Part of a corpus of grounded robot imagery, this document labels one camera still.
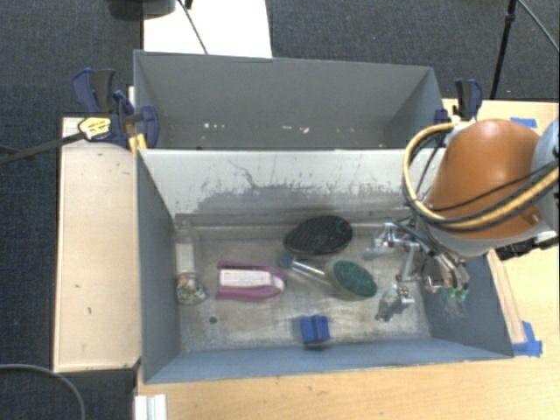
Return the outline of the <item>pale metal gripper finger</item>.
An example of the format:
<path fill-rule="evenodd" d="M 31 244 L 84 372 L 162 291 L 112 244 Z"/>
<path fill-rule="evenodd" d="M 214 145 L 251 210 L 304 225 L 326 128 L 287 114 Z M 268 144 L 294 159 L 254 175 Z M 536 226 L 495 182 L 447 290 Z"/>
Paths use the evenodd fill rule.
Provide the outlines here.
<path fill-rule="evenodd" d="M 362 258 L 373 260 L 394 252 L 396 252 L 396 226 L 392 222 L 386 222 L 372 234 L 371 243 L 364 249 Z"/>
<path fill-rule="evenodd" d="M 415 299 L 410 294 L 407 285 L 393 284 L 383 293 L 375 319 L 381 322 L 389 322 L 394 315 L 403 313 L 414 303 Z"/>

